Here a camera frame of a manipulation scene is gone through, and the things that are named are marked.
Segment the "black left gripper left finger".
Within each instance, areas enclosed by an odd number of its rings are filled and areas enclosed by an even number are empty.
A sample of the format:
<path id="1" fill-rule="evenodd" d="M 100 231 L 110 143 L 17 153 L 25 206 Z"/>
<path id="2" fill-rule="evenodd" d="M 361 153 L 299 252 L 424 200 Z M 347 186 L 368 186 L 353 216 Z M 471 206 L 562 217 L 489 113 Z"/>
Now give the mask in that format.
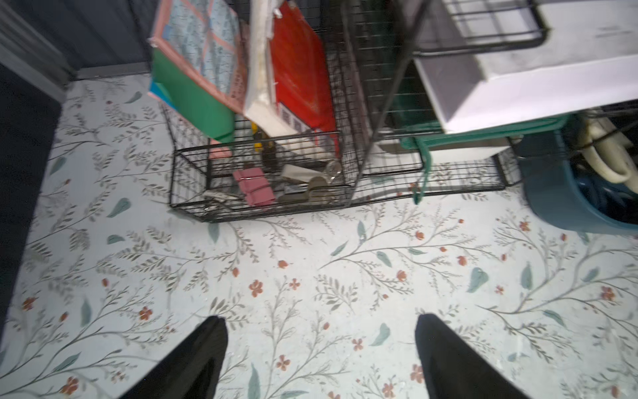
<path id="1" fill-rule="evenodd" d="M 199 324 L 124 398 L 213 398 L 229 342 L 225 319 L 211 316 Z"/>

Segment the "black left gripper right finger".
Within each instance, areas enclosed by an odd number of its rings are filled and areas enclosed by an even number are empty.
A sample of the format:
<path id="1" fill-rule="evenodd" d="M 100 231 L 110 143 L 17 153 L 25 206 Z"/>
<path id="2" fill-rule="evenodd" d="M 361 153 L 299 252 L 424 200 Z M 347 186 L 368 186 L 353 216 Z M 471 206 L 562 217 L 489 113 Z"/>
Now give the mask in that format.
<path id="1" fill-rule="evenodd" d="M 422 314 L 415 328 L 430 398 L 525 398 L 435 314 Z"/>

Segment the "teal plastic storage box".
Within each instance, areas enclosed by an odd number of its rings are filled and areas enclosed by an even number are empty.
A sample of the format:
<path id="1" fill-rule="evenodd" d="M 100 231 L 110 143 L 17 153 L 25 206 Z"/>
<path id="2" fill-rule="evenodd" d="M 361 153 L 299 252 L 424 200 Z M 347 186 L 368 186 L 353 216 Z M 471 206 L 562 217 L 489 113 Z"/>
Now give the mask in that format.
<path id="1" fill-rule="evenodd" d="M 555 131 L 525 136 L 514 146 L 523 191 L 532 211 L 560 229 L 636 235 L 637 195 L 605 181 L 578 150 L 585 121 L 578 116 Z"/>

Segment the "cream handled kitchen scissors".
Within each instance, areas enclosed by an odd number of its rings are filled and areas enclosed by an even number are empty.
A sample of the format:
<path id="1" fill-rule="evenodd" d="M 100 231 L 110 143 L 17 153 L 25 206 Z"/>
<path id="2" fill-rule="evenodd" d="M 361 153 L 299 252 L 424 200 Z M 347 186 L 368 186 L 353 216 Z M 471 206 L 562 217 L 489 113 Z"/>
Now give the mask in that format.
<path id="1" fill-rule="evenodd" d="M 576 149 L 605 181 L 637 193 L 637 118 L 601 108 L 584 111 Z"/>

